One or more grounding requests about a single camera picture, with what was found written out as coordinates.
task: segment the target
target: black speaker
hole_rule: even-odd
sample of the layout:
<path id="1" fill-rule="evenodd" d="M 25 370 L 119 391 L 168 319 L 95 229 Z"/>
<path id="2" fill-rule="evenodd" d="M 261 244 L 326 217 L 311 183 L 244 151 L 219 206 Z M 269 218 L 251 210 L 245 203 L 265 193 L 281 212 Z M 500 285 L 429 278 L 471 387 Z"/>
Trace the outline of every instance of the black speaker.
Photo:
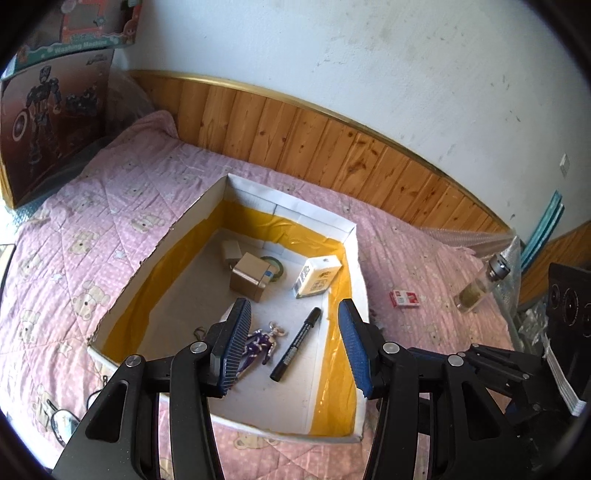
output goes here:
<path id="1" fill-rule="evenodd" d="M 566 380 L 591 400 L 591 272 L 552 263 L 548 270 L 548 339 Z"/>

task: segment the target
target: yellow tape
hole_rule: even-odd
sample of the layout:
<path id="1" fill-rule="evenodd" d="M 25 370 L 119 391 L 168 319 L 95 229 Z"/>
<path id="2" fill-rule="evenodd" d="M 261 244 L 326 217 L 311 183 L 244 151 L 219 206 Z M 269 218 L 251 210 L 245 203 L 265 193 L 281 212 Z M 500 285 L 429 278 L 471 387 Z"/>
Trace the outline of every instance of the yellow tape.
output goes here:
<path id="1" fill-rule="evenodd" d="M 102 348 L 104 355 L 120 364 L 128 355 L 138 351 L 148 328 L 150 312 L 211 235 L 222 226 L 223 209 L 224 205 L 217 205 L 208 218 L 195 225 L 160 259 L 109 333 Z"/>
<path id="2" fill-rule="evenodd" d="M 351 297 L 345 247 L 337 240 L 283 217 L 227 200 L 220 202 L 206 220 L 195 225 L 160 259 L 113 327 L 102 353 L 121 363 L 137 351 L 148 327 L 150 311 L 222 226 L 241 235 L 282 245 L 305 257 L 336 255 L 343 264 L 330 288 L 329 329 L 310 434 L 350 435 L 355 424 L 356 390 L 337 321 L 339 302 Z"/>

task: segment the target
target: black marker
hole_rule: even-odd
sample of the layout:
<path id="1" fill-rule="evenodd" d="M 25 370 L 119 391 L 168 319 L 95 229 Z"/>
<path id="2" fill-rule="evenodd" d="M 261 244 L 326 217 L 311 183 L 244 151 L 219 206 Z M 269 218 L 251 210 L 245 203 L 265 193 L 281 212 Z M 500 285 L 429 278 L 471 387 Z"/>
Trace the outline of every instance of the black marker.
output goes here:
<path id="1" fill-rule="evenodd" d="M 298 348 L 306 338 L 306 335 L 308 335 L 310 329 L 320 318 L 320 315 L 322 315 L 322 310 L 320 310 L 318 307 L 314 307 L 308 315 L 308 318 L 304 321 L 300 331 L 297 332 L 297 335 L 295 336 L 294 341 L 291 343 L 290 347 L 287 349 L 287 352 L 285 352 L 285 355 L 281 357 L 281 360 L 279 360 L 279 363 L 271 372 L 271 380 L 275 380 L 276 382 L 281 380 L 285 370 L 287 370 L 287 365 L 289 365 L 296 356 Z"/>

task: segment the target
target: pink bedspread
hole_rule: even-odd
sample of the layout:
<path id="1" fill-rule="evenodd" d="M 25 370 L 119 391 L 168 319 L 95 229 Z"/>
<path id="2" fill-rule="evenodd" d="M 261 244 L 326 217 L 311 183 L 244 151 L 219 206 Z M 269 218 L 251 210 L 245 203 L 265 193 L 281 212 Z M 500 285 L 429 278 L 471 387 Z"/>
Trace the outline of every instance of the pink bedspread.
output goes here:
<path id="1" fill-rule="evenodd" d="M 37 430 L 50 430 L 50 400 L 82 417 L 101 385 L 88 337 L 169 227 L 227 173 L 257 181 L 358 225 L 359 261 L 371 315 L 387 339 L 452 353 L 471 342 L 510 348 L 492 299 L 460 314 L 450 297 L 480 266 L 403 221 L 343 194 L 182 143 L 167 112 L 139 120 L 50 197 L 18 234 L 0 308 L 0 385 Z M 392 288 L 416 291 L 421 306 L 394 309 Z M 357 479 L 371 445 L 375 409 L 354 445 L 276 442 L 215 425 L 229 479 Z M 161 467 L 171 478 L 168 407 L 160 411 Z M 424 477 L 421 443 L 417 476 Z"/>

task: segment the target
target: small red box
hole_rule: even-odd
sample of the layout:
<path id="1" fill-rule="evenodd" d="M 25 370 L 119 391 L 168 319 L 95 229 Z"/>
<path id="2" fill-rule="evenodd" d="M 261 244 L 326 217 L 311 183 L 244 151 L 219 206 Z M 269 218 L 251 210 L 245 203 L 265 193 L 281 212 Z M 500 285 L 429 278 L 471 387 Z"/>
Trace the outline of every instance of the small red box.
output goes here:
<path id="1" fill-rule="evenodd" d="M 420 305 L 418 295 L 413 291 L 392 290 L 390 292 L 390 300 L 392 301 L 392 306 L 394 308 L 418 307 Z"/>

